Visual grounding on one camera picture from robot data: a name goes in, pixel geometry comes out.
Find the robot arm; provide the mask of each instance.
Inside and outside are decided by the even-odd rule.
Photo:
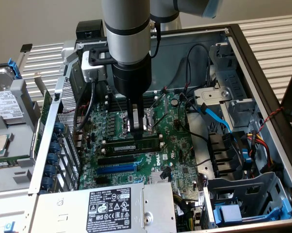
[[[183,11],[213,16],[221,0],[102,0],[107,41],[117,91],[127,97],[128,117],[135,140],[144,131],[143,94],[151,85],[149,20],[167,23]]]

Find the hard drive label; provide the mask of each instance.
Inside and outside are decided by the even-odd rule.
[[[0,91],[0,115],[3,119],[23,117],[16,98],[11,91]]]
[[[87,232],[113,232],[131,229],[131,188],[91,192]]]

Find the motherboard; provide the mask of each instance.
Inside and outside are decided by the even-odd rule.
[[[140,141],[130,135],[126,111],[110,112],[106,104],[96,105],[86,132],[77,136],[82,159],[79,189],[171,182],[174,193],[197,199],[201,190],[198,172],[184,162],[195,163],[191,135],[179,124],[181,120],[185,125],[184,106],[180,106],[179,119],[178,94],[154,94],[152,98],[155,103],[145,109]],[[170,175],[162,179],[166,170]]]

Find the blue pcie slot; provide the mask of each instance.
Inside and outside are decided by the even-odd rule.
[[[100,167],[97,169],[97,175],[126,171],[136,171],[136,164],[123,164],[109,167]]]

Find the power supply label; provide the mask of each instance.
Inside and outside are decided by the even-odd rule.
[[[131,229],[131,188],[91,192],[87,232]]]

